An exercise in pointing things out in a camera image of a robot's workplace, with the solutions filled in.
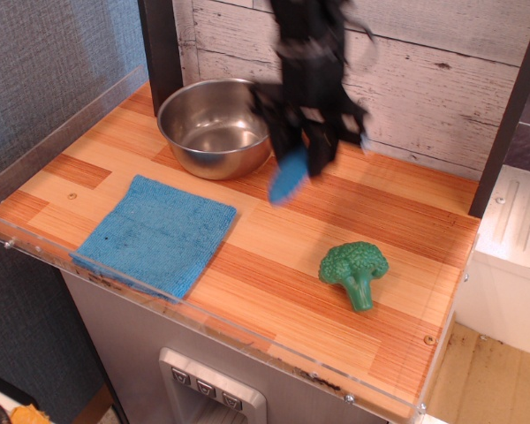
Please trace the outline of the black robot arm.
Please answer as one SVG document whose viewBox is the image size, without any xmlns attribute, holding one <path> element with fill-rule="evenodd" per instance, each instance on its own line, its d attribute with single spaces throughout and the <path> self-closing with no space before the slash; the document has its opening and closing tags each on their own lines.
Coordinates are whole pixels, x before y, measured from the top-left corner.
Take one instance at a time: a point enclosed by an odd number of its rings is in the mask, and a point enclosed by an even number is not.
<svg viewBox="0 0 530 424">
<path fill-rule="evenodd" d="M 341 140 L 360 144 L 367 112 L 345 92 L 345 17 L 340 1 L 274 1 L 282 81 L 251 87 L 277 160 L 298 148 L 316 177 Z"/>
</svg>

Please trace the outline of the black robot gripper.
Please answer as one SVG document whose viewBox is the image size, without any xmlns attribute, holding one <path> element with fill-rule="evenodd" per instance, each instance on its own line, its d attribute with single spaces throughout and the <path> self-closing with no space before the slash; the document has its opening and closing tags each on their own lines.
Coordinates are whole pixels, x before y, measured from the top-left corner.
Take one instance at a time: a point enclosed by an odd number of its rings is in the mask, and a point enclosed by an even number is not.
<svg viewBox="0 0 530 424">
<path fill-rule="evenodd" d="M 368 112 L 343 87 L 340 43 L 279 42 L 276 53 L 282 79 L 254 83 L 254 112 L 266 121 L 276 160 L 304 145 L 308 175 L 315 178 L 335 159 L 341 140 L 364 144 Z"/>
</svg>

